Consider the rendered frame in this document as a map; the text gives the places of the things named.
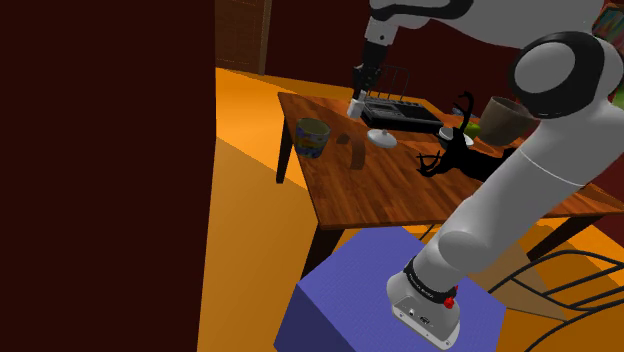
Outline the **white disc with stem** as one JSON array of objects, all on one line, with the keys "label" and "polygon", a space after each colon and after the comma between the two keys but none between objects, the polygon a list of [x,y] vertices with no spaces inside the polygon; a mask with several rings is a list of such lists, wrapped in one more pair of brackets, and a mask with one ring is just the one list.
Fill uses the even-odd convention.
[{"label": "white disc with stem", "polygon": [[397,145],[396,138],[385,129],[370,129],[367,132],[368,140],[381,148],[394,148]]}]

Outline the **blue yellow patterned cup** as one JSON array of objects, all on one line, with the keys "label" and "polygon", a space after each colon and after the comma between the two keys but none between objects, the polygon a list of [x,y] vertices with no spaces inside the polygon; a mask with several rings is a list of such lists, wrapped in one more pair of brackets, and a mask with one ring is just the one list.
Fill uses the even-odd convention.
[{"label": "blue yellow patterned cup", "polygon": [[318,119],[301,118],[295,126],[294,147],[299,156],[318,158],[331,133],[330,126]]}]

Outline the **white round lid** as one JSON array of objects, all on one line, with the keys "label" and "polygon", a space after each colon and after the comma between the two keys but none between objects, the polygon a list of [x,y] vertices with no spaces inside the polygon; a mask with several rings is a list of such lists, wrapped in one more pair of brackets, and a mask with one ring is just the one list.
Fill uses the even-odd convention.
[{"label": "white round lid", "polygon": [[[453,139],[453,129],[449,127],[441,127],[438,131],[437,137],[440,145],[446,149],[448,143]],[[474,145],[474,140],[470,136],[464,135],[464,139],[468,147]]]}]

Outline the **brown wooden table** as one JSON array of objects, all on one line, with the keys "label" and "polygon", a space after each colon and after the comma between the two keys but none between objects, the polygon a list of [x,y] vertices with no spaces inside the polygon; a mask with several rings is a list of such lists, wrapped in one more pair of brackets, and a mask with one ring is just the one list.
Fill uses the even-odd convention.
[{"label": "brown wooden table", "polygon": [[345,101],[286,92],[278,99],[284,123],[277,182],[285,178],[297,122],[315,118],[331,128],[321,156],[299,160],[318,220],[304,273],[332,254],[344,230],[442,224],[480,185],[458,170],[431,178],[418,172],[417,155],[440,148],[430,134],[398,132],[398,145],[384,149],[367,140],[362,121],[347,117]]}]

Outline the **brown wooden door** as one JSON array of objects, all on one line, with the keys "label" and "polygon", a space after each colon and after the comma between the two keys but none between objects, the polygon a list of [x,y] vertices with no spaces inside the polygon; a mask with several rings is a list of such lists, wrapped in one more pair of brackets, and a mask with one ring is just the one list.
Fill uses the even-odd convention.
[{"label": "brown wooden door", "polygon": [[215,64],[265,73],[272,0],[215,0]]}]

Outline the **black deer figure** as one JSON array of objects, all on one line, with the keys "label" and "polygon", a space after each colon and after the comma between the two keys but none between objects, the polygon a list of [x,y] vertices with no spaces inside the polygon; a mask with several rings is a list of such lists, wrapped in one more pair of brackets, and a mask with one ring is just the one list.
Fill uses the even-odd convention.
[{"label": "black deer figure", "polygon": [[447,138],[441,130],[436,134],[439,142],[445,148],[443,155],[437,152],[436,155],[419,155],[419,173],[425,177],[432,177],[437,174],[444,174],[451,169],[458,169],[469,178],[485,182],[515,151],[515,148],[507,148],[501,157],[493,157],[477,150],[468,148],[464,132],[469,123],[473,107],[473,95],[465,91],[461,97],[469,100],[467,110],[455,103],[463,114],[463,121],[460,127],[453,127],[450,137]]}]

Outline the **brown pot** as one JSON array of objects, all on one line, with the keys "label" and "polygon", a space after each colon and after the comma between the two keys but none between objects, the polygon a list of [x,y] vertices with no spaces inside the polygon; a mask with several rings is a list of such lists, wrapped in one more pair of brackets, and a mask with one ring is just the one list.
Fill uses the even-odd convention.
[{"label": "brown pot", "polygon": [[491,146],[509,145],[537,122],[523,105],[507,98],[492,96],[480,116],[478,138]]}]

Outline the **blue robot stand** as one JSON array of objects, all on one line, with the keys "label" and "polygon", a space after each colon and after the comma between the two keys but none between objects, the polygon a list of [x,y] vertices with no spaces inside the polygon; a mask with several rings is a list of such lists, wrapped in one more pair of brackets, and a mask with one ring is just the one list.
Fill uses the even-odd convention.
[{"label": "blue robot stand", "polygon": [[460,332],[449,350],[393,316],[387,281],[423,247],[401,227],[356,233],[297,283],[277,352],[496,352],[506,307],[469,278],[459,283]]}]

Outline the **colourful bookshelf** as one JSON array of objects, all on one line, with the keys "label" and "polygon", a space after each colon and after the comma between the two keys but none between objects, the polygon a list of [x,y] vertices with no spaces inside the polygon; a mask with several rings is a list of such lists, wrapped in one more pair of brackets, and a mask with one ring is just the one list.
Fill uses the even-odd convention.
[{"label": "colourful bookshelf", "polygon": [[594,36],[603,39],[618,50],[624,46],[624,4],[606,3],[592,26]]}]

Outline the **black cassette recorder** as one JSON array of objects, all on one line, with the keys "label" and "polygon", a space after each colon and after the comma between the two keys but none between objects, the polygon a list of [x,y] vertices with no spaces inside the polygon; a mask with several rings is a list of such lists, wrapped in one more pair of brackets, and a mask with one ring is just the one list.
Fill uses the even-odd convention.
[{"label": "black cassette recorder", "polygon": [[361,119],[373,129],[435,134],[444,123],[418,103],[366,97]]}]

